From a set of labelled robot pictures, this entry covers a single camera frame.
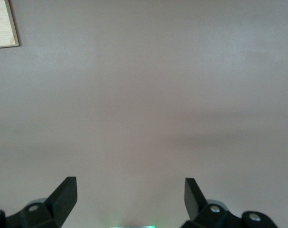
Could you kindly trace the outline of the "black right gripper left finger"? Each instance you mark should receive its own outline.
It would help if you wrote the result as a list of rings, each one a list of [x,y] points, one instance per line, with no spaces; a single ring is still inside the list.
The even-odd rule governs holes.
[[[31,203],[8,217],[0,210],[0,228],[61,228],[76,202],[76,177],[67,177],[43,202]]]

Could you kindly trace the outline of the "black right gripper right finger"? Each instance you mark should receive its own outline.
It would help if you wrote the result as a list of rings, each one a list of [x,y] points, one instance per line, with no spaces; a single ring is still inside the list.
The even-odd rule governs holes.
[[[189,220],[180,228],[278,228],[261,212],[246,211],[239,218],[221,203],[208,201],[194,178],[185,179],[184,203]]]

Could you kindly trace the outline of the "wooden cutting board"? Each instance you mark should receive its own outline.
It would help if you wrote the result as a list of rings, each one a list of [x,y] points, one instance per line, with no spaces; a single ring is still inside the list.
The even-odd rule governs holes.
[[[9,0],[0,0],[0,48],[17,47],[17,32]]]

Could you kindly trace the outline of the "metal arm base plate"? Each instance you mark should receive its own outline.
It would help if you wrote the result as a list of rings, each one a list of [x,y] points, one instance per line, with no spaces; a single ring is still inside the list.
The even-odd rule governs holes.
[[[149,226],[113,226],[108,228],[157,228],[156,226],[149,225]]]

